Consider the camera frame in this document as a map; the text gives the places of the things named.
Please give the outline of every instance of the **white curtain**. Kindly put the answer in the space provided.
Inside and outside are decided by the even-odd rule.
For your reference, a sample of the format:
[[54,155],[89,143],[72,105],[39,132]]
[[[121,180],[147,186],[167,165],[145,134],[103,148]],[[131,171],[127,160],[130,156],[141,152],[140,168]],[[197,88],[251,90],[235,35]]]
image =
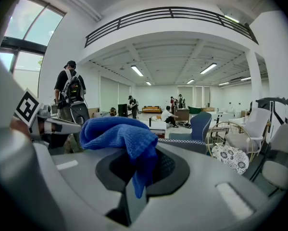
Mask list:
[[119,83],[118,104],[129,104],[130,87]]
[[118,82],[101,77],[101,110],[110,111],[112,107],[118,110]]
[[202,108],[202,87],[195,87],[195,91],[196,91],[195,107]]
[[205,107],[208,107],[208,103],[210,103],[210,87],[204,87],[205,88],[205,96],[204,96],[204,101],[205,101]]
[[178,87],[178,94],[182,94],[182,97],[186,100],[186,108],[188,106],[193,107],[193,86]]

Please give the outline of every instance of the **black cap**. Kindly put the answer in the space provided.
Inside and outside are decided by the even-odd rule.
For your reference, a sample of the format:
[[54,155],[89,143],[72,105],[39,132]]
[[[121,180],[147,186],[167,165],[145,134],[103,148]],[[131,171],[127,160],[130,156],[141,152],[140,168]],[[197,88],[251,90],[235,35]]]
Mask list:
[[63,68],[66,69],[66,67],[67,67],[68,65],[70,65],[70,66],[73,67],[73,68],[76,68],[76,63],[75,63],[75,61],[69,61],[69,62],[67,62],[67,65],[66,65],[65,67],[63,67]]

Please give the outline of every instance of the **white shirt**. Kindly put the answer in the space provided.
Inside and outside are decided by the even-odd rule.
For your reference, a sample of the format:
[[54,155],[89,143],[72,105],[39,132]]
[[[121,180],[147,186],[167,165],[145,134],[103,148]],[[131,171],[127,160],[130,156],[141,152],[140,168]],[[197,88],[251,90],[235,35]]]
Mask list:
[[173,114],[164,110],[161,115],[161,121],[165,121],[168,117],[172,116]]

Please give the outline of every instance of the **orange sofa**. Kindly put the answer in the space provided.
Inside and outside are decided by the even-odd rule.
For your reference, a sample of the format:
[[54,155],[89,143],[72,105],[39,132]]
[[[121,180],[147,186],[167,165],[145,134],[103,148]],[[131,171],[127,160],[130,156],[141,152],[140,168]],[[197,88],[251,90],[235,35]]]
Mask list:
[[162,113],[159,106],[147,106],[142,108],[142,113]]

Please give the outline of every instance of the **person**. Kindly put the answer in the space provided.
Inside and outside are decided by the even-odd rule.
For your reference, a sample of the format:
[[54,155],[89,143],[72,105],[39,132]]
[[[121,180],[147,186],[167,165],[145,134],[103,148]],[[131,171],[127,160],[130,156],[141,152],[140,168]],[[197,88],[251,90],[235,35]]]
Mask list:
[[175,99],[174,99],[174,97],[171,97],[171,105],[172,105],[172,114],[174,114],[174,111],[175,111]]
[[167,106],[166,107],[166,110],[164,110],[162,112],[162,115],[161,115],[161,121],[164,121],[166,123],[171,123],[173,124],[173,127],[174,128],[177,128],[178,126],[176,125],[176,121],[175,121],[175,118],[178,118],[178,116],[175,116],[173,115],[172,113],[170,113],[169,111],[171,110],[171,107],[170,106]]
[[116,109],[112,107],[110,110],[110,116],[116,116],[116,115],[117,115]]
[[[63,108],[59,108],[59,103],[60,101],[62,101],[63,99],[63,95],[62,95],[62,91],[65,87],[66,82],[68,81],[68,75],[66,71],[70,71],[71,76],[75,76],[76,75],[76,63],[75,61],[68,61],[67,65],[65,67],[63,67],[65,70],[62,70],[58,77],[57,77],[57,81],[54,87],[54,95],[55,95],[55,103],[56,105],[58,105],[58,109],[59,109],[59,119],[65,120],[65,121],[69,121],[69,122],[74,122],[74,120],[72,119],[72,115],[71,115],[71,110],[70,110],[70,105],[66,105]],[[86,87],[85,87],[85,83],[83,78],[79,75],[78,77],[83,90],[84,90],[84,94],[86,94]],[[81,144],[80,144],[80,134],[74,134],[74,139],[78,145],[78,151],[83,151]],[[66,143],[68,145],[65,146],[65,153],[73,153],[75,150],[71,149],[71,145],[70,143]]]
[[181,94],[179,94],[179,109],[183,108],[183,97]]
[[129,107],[131,108],[131,111],[132,111],[132,118],[136,119],[137,114],[138,114],[138,102],[131,95],[129,96],[129,100],[130,100]]

